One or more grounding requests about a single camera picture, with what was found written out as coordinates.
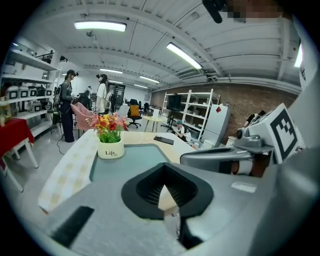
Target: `white refrigerator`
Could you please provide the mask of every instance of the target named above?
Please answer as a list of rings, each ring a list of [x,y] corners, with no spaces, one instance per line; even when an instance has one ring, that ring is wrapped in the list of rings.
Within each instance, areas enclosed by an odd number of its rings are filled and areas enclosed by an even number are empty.
[[[203,143],[205,140],[208,140],[214,145],[214,148],[219,147],[226,132],[229,118],[229,107],[212,104],[200,141]]]

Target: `backpack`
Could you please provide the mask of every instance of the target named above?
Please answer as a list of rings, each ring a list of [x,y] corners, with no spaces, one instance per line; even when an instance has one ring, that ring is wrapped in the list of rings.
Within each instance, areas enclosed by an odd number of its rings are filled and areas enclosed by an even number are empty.
[[[62,102],[62,98],[61,98],[61,88],[62,85],[64,84],[64,82],[62,84],[60,84],[55,92],[54,92],[54,98],[53,98],[53,108],[58,108],[60,109],[61,105],[63,104]]]

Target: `white vase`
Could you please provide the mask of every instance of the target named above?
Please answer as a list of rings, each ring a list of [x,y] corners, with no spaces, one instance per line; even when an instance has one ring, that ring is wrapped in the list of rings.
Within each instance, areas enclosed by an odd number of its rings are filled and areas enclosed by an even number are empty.
[[[121,139],[116,143],[103,143],[99,140],[98,156],[102,159],[121,158],[125,154],[125,146]]]

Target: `red flower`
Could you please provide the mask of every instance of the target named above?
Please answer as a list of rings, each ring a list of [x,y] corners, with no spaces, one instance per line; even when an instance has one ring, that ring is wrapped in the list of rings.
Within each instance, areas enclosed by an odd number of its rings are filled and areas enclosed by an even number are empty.
[[[109,128],[110,128],[110,131],[114,131],[117,128],[116,123],[114,122],[110,123]]]

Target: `white ceiling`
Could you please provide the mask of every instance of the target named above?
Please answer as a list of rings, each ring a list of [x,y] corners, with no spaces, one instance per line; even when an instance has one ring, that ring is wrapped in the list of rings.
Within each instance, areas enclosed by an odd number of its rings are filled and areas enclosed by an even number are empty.
[[[216,24],[201,0],[48,0],[22,33],[81,68],[121,70],[123,75],[108,76],[151,89],[187,83],[176,74],[193,67],[166,49],[170,42],[201,63],[206,74],[300,86],[299,69],[294,67],[299,37],[290,22],[243,24],[221,16],[223,22]],[[98,50],[88,30],[75,29],[74,22],[84,20],[122,22],[127,27],[125,32],[93,30]]]

